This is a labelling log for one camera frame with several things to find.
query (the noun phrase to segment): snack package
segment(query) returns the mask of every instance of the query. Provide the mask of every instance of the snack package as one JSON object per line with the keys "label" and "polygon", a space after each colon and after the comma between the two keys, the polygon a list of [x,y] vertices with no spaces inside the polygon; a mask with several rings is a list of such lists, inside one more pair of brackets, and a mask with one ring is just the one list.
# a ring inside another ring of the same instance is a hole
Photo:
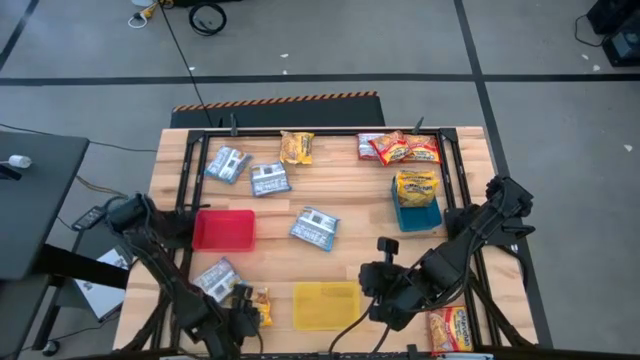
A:
{"label": "snack package", "polygon": [[289,164],[311,164],[312,133],[290,133],[280,131],[282,144],[280,145],[280,161]]}
{"label": "snack package", "polygon": [[427,315],[431,348],[435,353],[473,351],[469,320],[464,306],[448,306]]}
{"label": "snack package", "polygon": [[249,174],[253,196],[264,196],[291,191],[287,172],[280,161],[273,164],[254,165]]}
{"label": "snack package", "polygon": [[433,171],[406,171],[396,174],[396,191],[401,207],[425,207],[436,195],[439,181]]}
{"label": "snack package", "polygon": [[369,144],[371,144],[378,155],[378,159],[384,166],[400,161],[411,153],[411,149],[409,149],[409,145],[404,139],[404,134],[400,130],[371,139]]}
{"label": "snack package", "polygon": [[251,295],[253,306],[260,312],[260,326],[272,326],[271,320],[271,302],[269,301],[269,288],[258,287],[253,288]]}
{"label": "snack package", "polygon": [[249,154],[223,145],[204,173],[227,184],[234,184],[252,158]]}
{"label": "snack package", "polygon": [[233,287],[241,282],[242,279],[225,257],[193,280],[194,285],[204,290],[218,303],[222,303],[231,294]]}
{"label": "snack package", "polygon": [[432,161],[440,163],[440,154],[435,136],[405,135],[411,153],[403,159],[407,161]]}
{"label": "snack package", "polygon": [[378,154],[373,149],[371,144],[369,144],[369,140],[379,138],[380,136],[384,136],[384,134],[383,133],[358,134],[358,157],[361,160],[377,160],[378,159]]}
{"label": "snack package", "polygon": [[289,234],[331,251],[339,219],[305,206]]}

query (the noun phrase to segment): wooden table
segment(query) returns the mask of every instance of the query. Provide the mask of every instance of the wooden table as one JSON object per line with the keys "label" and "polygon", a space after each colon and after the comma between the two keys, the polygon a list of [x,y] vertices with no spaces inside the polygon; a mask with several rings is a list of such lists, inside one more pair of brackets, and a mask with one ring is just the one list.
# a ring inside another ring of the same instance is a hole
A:
{"label": "wooden table", "polygon": [[[485,185],[494,175],[484,132],[481,127],[460,127],[457,131],[472,201],[481,204],[486,200]],[[165,130],[162,134],[150,188],[150,195],[161,210],[175,207],[187,133],[188,130]],[[223,144],[252,154],[252,164],[272,163],[278,160],[280,138],[214,138],[209,144],[207,164]],[[455,167],[450,147],[445,146],[445,151],[453,172]],[[192,169],[196,168],[198,153],[196,149]],[[415,233],[403,233],[398,228],[390,193],[391,179],[397,170],[411,168],[441,173],[437,164],[403,163],[382,167],[376,161],[358,160],[354,136],[317,136],[313,140],[312,165],[287,165],[293,187],[291,192],[254,198],[248,171],[242,173],[235,185],[207,178],[201,204],[211,204],[214,209],[251,209],[256,212],[256,248],[251,253],[196,252],[190,279],[226,256],[242,279],[254,286],[270,289],[274,325],[261,329],[265,353],[326,351],[337,335],[336,331],[311,332],[293,328],[292,295],[296,282],[357,281],[362,263],[383,258],[383,254],[376,250],[379,236],[400,240],[395,262],[405,266],[446,240],[444,226]],[[193,194],[194,172],[191,172],[186,199],[191,199]],[[456,204],[461,206],[456,177],[453,176],[452,180]],[[437,201],[440,209],[444,210],[447,203],[442,186],[438,187]],[[341,219],[331,252],[324,252],[288,235],[298,212],[306,205]],[[517,261],[495,248],[487,247],[483,252],[493,298],[521,334],[535,342],[535,330]],[[134,267],[114,348],[124,346],[142,327],[157,302],[158,291],[158,285],[149,272],[140,265]],[[361,302],[364,310],[370,299],[362,296]],[[462,297],[457,303],[463,303]],[[476,304],[482,338],[488,343],[484,310],[477,299]],[[335,351],[369,352],[383,330],[383,324],[365,320],[338,343]],[[163,347],[168,346],[168,333],[165,326]],[[392,331],[381,351],[406,351],[407,344],[411,343],[415,343],[420,351],[430,350],[424,314],[418,314],[403,331]],[[204,344],[193,344],[184,335],[181,346],[192,352],[205,350]],[[257,339],[247,338],[242,351],[256,353]]]}

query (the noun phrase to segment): concrete floor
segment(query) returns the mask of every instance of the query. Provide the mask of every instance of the concrete floor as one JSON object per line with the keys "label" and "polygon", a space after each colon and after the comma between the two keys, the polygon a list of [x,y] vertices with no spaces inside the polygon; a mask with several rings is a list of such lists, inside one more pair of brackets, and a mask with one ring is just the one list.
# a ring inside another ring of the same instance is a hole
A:
{"label": "concrete floor", "polygon": [[[624,74],[601,49],[573,39],[594,0],[464,0],[484,74]],[[0,0],[0,48],[29,0]],[[195,75],[471,74],[452,0],[245,0],[224,4],[229,24],[203,38],[184,9],[168,11]],[[127,27],[129,0],[40,2],[2,67],[8,78],[185,76],[161,14]],[[595,41],[588,23],[583,37]],[[289,54],[285,59],[281,54]],[[512,176],[535,195],[528,223],[540,292],[556,348],[640,353],[638,82],[487,83]],[[473,82],[360,81],[203,84],[206,102],[377,90],[389,125],[485,125]],[[190,85],[0,86],[0,121],[124,146],[154,148]],[[625,145],[633,146],[627,151]],[[90,147],[80,174],[125,193],[145,191],[154,156]],[[105,197],[74,184],[68,222]],[[68,247],[60,224],[49,242]],[[56,358],[111,349],[117,321],[62,341]],[[64,311],[54,336],[96,326]],[[21,358],[41,355],[25,351]]]}

